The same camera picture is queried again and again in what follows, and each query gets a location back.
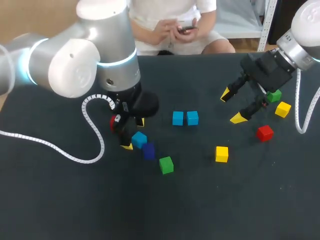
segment blue cube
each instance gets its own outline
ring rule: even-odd
[[[174,111],[173,112],[172,125],[174,125],[174,126],[183,126],[184,125],[184,112],[183,111]]]
[[[195,126],[199,124],[199,117],[197,111],[188,111],[186,113],[188,126]]]
[[[145,160],[155,160],[156,159],[156,151],[155,145],[153,143],[146,143],[142,146],[143,158]]]
[[[132,145],[138,149],[141,149],[142,146],[147,143],[147,141],[147,136],[139,131],[131,138]]]

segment black tablecloth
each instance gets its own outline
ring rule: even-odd
[[[241,72],[244,55],[159,56],[139,59],[141,82],[156,92],[158,114],[141,131],[157,158],[171,156],[174,173],[118,145],[103,100],[88,113],[106,143],[95,164],[73,162],[53,149],[0,136],[1,240],[318,240],[320,239],[320,109],[306,134],[295,129],[293,79],[282,91],[292,105],[283,119],[277,103],[249,122],[229,120],[253,100],[249,86],[220,100]],[[320,67],[302,74],[300,115],[320,85]],[[103,93],[95,85],[87,94]],[[58,145],[83,159],[99,142],[82,116],[85,97],[67,99],[40,87],[15,90],[0,129]],[[173,111],[198,111],[199,126],[172,126]],[[257,129],[274,138],[260,143]],[[216,146],[229,147],[227,164]]]

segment dark blue cube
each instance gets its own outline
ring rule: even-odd
[[[145,160],[155,160],[155,145],[153,143],[146,143],[142,146],[143,158]]]

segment white shirt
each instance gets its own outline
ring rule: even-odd
[[[160,20],[177,19],[191,25],[200,14],[217,9],[217,0],[127,0],[129,14],[139,25],[153,30]]]

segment hand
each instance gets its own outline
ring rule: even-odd
[[[194,18],[192,20],[192,26],[196,27],[197,26],[197,19]],[[198,37],[198,29],[190,29],[185,31],[184,33],[179,33],[179,30],[182,29],[181,26],[177,26],[173,28],[170,31],[170,39],[174,43],[181,43],[181,44],[187,44],[187,43],[192,43],[195,41]]]
[[[170,35],[170,30],[177,26],[176,19],[160,20],[152,31],[152,45],[159,45]]]

